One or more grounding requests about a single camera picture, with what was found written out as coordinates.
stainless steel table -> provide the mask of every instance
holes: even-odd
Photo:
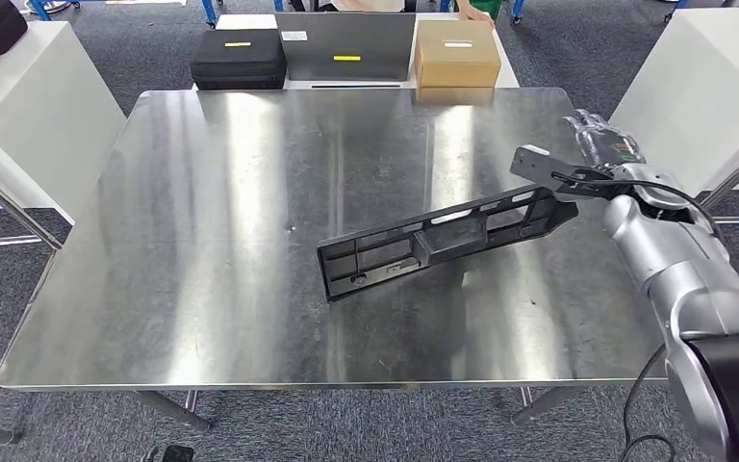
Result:
[[[577,160],[572,111],[559,89],[147,92],[0,386],[185,417],[152,391],[632,379],[661,337],[597,200],[547,238],[324,298],[317,240],[522,186],[524,143]]]

black bracket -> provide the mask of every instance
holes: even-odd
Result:
[[[316,243],[327,300],[490,248],[535,239],[578,215],[537,185]]]

rectangular hole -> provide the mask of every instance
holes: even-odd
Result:
[[[391,233],[390,231],[385,231],[383,233],[373,234],[373,235],[370,235],[370,236],[366,236],[364,238],[359,238],[357,240],[358,241],[358,248],[363,248],[363,247],[366,247],[368,245],[372,245],[372,244],[381,242],[381,241],[387,239],[388,237],[390,237],[390,234],[393,234],[394,235],[394,233]]]
[[[414,233],[415,231],[420,231],[421,228],[423,228],[423,224],[422,223],[414,223],[414,224],[410,224],[408,226],[404,226],[404,227],[402,227],[400,229],[404,233]]]
[[[355,271],[355,254],[330,260],[325,264],[327,268],[327,276],[330,280],[340,279],[348,274],[354,274]]]
[[[372,250],[359,253],[359,270],[374,268],[382,263],[403,260],[412,252],[409,239],[382,245]]]
[[[525,213],[528,211],[528,206],[523,205],[516,209],[506,210],[498,214],[489,215],[486,219],[486,230],[491,231],[493,229],[501,228],[503,226],[510,226],[515,223],[519,223],[525,218]]]
[[[523,192],[522,194],[517,194],[511,196],[512,202],[520,202],[521,200],[530,199],[534,195],[534,191],[529,192]]]
[[[480,206],[480,212],[485,212],[487,210],[495,209],[499,205],[499,202],[500,201],[492,202],[490,204],[486,204],[486,205]]]
[[[458,218],[465,217],[465,216],[467,216],[470,213],[471,213],[471,209],[469,209],[469,210],[463,210],[463,211],[460,211],[460,212],[456,212],[454,214],[444,215],[442,217],[433,218],[432,219],[432,224],[446,223],[447,221],[452,221],[453,219],[458,219]]]
[[[352,252],[353,246],[355,245],[355,242],[353,241],[346,241],[343,243],[338,244],[331,244],[327,247],[321,248],[321,255],[324,256],[326,259],[334,258],[338,255],[343,255],[348,252]]]

brown box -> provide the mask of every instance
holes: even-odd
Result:
[[[493,87],[500,60],[492,28],[476,21],[420,21],[415,39],[419,88]]]

